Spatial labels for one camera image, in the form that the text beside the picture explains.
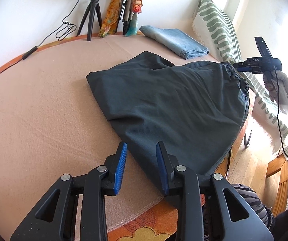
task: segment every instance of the black cable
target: black cable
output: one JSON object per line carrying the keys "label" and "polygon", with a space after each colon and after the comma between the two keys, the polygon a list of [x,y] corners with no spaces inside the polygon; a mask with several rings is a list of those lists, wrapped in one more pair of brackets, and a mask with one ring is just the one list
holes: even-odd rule
{"label": "black cable", "polygon": [[23,54],[23,56],[21,57],[21,59],[17,62],[15,62],[14,64],[8,66],[6,69],[4,69],[3,71],[0,72],[0,74],[2,72],[4,72],[5,70],[7,70],[8,68],[14,66],[15,64],[19,63],[21,60],[24,60],[26,59],[27,57],[29,57],[33,52],[37,51],[38,47],[41,46],[41,44],[50,36],[52,35],[54,32],[58,31],[60,28],[63,28],[60,29],[57,33],[56,33],[56,38],[58,39],[58,41],[62,41],[63,39],[65,39],[67,37],[67,35],[69,35],[70,33],[74,32],[76,29],[77,29],[77,26],[73,23],[70,23],[70,22],[65,22],[64,20],[71,15],[71,13],[73,12],[73,10],[75,9],[75,7],[77,6],[77,4],[79,3],[80,0],[77,1],[77,3],[75,4],[75,6],[72,8],[71,12],[65,16],[63,19],[62,19],[62,25],[60,27],[58,27],[56,30],[54,30],[52,33],[50,33],[49,35],[46,36],[46,38],[44,40],[42,40],[42,42],[37,45],[37,46],[34,46],[33,48],[31,48],[28,52],[26,52],[25,54]]}
{"label": "black cable", "polygon": [[288,155],[286,154],[285,150],[284,150],[284,146],[283,146],[283,139],[282,139],[282,134],[281,134],[281,128],[280,128],[280,120],[279,120],[279,110],[280,110],[280,90],[279,90],[279,81],[278,81],[278,74],[275,71],[275,77],[276,77],[276,83],[277,83],[277,87],[278,87],[278,126],[279,126],[279,132],[280,132],[280,139],[281,139],[281,144],[282,144],[282,150],[284,152],[284,155],[288,158]]}

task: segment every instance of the white glove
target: white glove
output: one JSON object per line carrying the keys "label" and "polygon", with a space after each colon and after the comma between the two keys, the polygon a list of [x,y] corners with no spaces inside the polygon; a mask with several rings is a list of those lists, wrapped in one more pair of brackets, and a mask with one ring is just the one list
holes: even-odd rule
{"label": "white glove", "polygon": [[[288,114],[288,77],[285,73],[280,70],[276,71],[278,82],[279,82],[279,91],[280,91],[280,110],[284,114]],[[269,97],[272,102],[276,101],[278,103],[278,86],[276,81],[275,71],[272,71],[272,83],[268,81],[265,75],[263,75],[263,81],[265,88],[269,92]]]}

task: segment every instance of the light blue denim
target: light blue denim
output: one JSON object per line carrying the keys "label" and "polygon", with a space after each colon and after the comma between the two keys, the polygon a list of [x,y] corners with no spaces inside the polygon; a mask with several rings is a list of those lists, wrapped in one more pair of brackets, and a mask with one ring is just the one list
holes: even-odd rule
{"label": "light blue denim", "polygon": [[185,60],[204,56],[210,52],[208,48],[179,29],[160,29],[150,25],[143,25],[139,30],[145,36],[164,44]]}

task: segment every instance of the triangular cutout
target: triangular cutout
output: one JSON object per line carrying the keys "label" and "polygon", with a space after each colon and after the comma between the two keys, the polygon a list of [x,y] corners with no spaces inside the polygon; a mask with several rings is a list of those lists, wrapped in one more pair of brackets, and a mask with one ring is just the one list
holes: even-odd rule
{"label": "triangular cutout", "polygon": [[249,213],[244,209],[244,207],[228,189],[224,189],[223,193],[231,221],[236,222],[249,217]]}
{"label": "triangular cutout", "polygon": [[55,189],[53,193],[51,193],[45,203],[42,204],[40,209],[38,209],[37,213],[35,214],[36,219],[47,222],[53,221],[60,193],[60,189]]}

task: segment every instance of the black mini tripod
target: black mini tripod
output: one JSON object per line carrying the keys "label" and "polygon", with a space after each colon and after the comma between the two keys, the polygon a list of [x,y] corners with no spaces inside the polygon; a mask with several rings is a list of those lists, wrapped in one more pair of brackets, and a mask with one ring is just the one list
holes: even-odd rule
{"label": "black mini tripod", "polygon": [[95,11],[97,14],[97,19],[98,19],[98,23],[99,23],[99,28],[102,27],[102,16],[101,16],[101,10],[99,8],[99,0],[90,0],[89,5],[86,8],[86,11],[84,13],[82,22],[80,23],[78,32],[76,36],[79,36],[83,25],[85,23],[86,17],[89,13],[89,20],[88,20],[88,30],[87,30],[87,41],[89,42],[92,39],[92,31],[93,31],[93,24],[94,24],[94,18],[95,18]]}

